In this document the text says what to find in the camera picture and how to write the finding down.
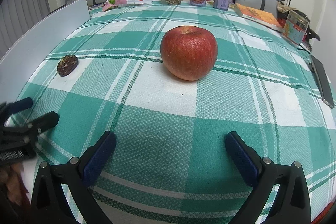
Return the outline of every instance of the phone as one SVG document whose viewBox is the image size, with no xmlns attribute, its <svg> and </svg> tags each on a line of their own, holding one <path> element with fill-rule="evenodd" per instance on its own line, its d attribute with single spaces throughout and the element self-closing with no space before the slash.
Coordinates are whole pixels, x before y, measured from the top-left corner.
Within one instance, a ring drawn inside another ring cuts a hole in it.
<svg viewBox="0 0 336 224">
<path fill-rule="evenodd" d="M 322 63 L 313 55 L 310 55 L 310 59 L 313 69 L 315 71 L 316 80 L 319 86 L 322 101 L 330 108 L 334 108 L 334 99 L 331 93 L 330 85 L 324 67 Z"/>
</svg>

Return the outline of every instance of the apple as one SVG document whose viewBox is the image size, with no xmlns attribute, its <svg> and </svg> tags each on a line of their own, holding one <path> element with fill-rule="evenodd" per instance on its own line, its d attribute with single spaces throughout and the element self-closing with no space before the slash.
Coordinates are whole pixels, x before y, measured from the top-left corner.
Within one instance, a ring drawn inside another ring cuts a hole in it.
<svg viewBox="0 0 336 224">
<path fill-rule="evenodd" d="M 217 59 L 218 46 L 208 30 L 179 26 L 166 32 L 160 51 L 163 64 L 172 74 L 194 81 L 211 71 Z"/>
</svg>

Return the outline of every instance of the black clamp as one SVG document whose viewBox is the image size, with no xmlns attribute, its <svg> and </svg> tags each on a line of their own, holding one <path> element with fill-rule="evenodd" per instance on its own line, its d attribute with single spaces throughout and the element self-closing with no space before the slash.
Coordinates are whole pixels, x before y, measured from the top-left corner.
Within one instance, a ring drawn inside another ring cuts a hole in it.
<svg viewBox="0 0 336 224">
<path fill-rule="evenodd" d="M 96 182 L 115 146 L 114 133 L 105 131 L 80 158 L 73 157 L 66 164 L 52 166 L 43 161 L 36 175 L 31 198 L 36 223 L 78 224 L 61 186 L 67 184 L 86 223 L 112 224 L 92 197 L 89 187 Z"/>
<path fill-rule="evenodd" d="M 0 165 L 33 158 L 37 136 L 58 124 L 59 115 L 48 112 L 27 122 L 23 127 L 5 127 L 12 114 L 31 108 L 33 100 L 29 97 L 20 101 L 0 105 Z"/>
<path fill-rule="evenodd" d="M 226 135 L 225 147 L 244 182 L 253 187 L 229 224 L 254 224 L 275 184 L 279 184 L 278 193 L 263 224 L 310 223 L 307 181 L 298 161 L 288 166 L 261 158 L 235 131 Z"/>
</svg>

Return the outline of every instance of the plaid bedsheet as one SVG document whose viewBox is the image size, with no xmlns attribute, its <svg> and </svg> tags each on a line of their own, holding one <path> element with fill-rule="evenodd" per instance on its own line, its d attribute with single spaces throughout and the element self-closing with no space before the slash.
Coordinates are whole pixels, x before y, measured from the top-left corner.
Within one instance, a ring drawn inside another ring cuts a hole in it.
<svg viewBox="0 0 336 224">
<path fill-rule="evenodd" d="M 37 167 L 80 156 L 111 130 L 117 147 L 93 195 L 114 223 L 228 223 L 251 191 L 224 147 L 225 134 L 237 131 L 261 157 L 302 163 L 312 219 L 335 196 L 335 111 L 322 102 L 304 51 L 210 6 L 154 2 L 90 13 L 19 96 L 32 97 L 34 106 L 14 116 L 15 124 L 51 110 L 60 115 L 57 127 L 39 137 Z M 162 64 L 161 39 L 180 25 L 217 39 L 217 62 L 199 81 L 177 79 Z M 66 54 L 79 64 L 60 77 L 56 66 Z"/>
</svg>

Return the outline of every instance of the book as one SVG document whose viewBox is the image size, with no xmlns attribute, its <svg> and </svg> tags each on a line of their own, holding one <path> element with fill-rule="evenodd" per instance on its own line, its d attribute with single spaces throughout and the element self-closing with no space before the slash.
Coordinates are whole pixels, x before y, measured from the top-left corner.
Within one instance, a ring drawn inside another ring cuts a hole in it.
<svg viewBox="0 0 336 224">
<path fill-rule="evenodd" d="M 276 20 L 274 15 L 269 12 L 247 7 L 238 3 L 234 5 L 234 11 L 240 17 L 250 19 L 277 32 L 282 32 L 280 23 Z"/>
</svg>

